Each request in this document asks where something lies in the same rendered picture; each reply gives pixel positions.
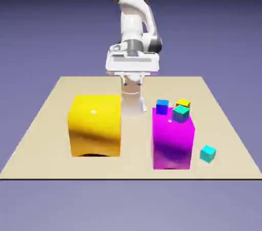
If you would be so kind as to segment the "small yellow cube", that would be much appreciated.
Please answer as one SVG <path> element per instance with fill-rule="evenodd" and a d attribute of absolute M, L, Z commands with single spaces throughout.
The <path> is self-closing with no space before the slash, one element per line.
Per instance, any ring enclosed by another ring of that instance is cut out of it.
<path fill-rule="evenodd" d="M 186 108 L 190 108 L 190 100 L 186 100 L 186 99 L 182 99 L 180 98 L 177 102 L 176 102 L 176 106 L 183 106 Z"/>

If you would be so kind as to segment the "large yellow box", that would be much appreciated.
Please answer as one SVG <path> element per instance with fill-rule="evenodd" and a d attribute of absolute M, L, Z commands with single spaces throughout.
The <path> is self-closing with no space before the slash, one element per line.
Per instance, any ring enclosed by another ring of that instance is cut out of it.
<path fill-rule="evenodd" d="M 71 154 L 119 157 L 121 96 L 76 95 L 67 117 Z"/>

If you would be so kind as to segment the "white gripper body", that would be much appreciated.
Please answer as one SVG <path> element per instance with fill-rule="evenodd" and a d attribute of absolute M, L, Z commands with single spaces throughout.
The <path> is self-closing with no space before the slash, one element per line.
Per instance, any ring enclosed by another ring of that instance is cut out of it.
<path fill-rule="evenodd" d="M 108 72 L 158 72 L 159 54 L 138 52 L 128 56 L 127 51 L 108 51 L 105 68 Z"/>

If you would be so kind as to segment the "large magenta box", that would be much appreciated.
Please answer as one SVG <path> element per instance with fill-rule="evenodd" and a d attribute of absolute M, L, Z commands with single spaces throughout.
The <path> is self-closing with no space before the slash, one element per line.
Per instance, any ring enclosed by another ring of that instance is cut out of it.
<path fill-rule="evenodd" d="M 172 108 L 166 115 L 152 108 L 153 169 L 190 169 L 195 126 L 191 117 L 184 122 L 172 120 Z"/>

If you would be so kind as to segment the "small blue cube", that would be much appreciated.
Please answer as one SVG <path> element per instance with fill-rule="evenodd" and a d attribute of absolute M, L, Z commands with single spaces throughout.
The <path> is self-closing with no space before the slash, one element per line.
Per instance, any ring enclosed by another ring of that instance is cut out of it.
<path fill-rule="evenodd" d="M 166 115 L 168 113 L 169 100 L 158 99 L 156 102 L 156 114 Z"/>

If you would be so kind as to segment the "small teal cube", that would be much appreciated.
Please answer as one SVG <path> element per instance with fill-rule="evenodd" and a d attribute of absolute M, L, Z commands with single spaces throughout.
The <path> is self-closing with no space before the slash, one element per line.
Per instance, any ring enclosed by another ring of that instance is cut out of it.
<path fill-rule="evenodd" d="M 172 120 L 183 123 L 187 121 L 189 118 L 189 108 L 178 105 L 175 108 L 172 109 Z"/>

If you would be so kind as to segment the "small cyan cube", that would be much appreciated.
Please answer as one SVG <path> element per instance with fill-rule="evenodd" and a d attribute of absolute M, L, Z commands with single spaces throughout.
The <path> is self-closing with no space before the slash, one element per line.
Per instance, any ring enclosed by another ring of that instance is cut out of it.
<path fill-rule="evenodd" d="M 208 163 L 210 163 L 215 158 L 215 155 L 216 149 L 209 145 L 205 145 L 200 151 L 200 159 Z"/>

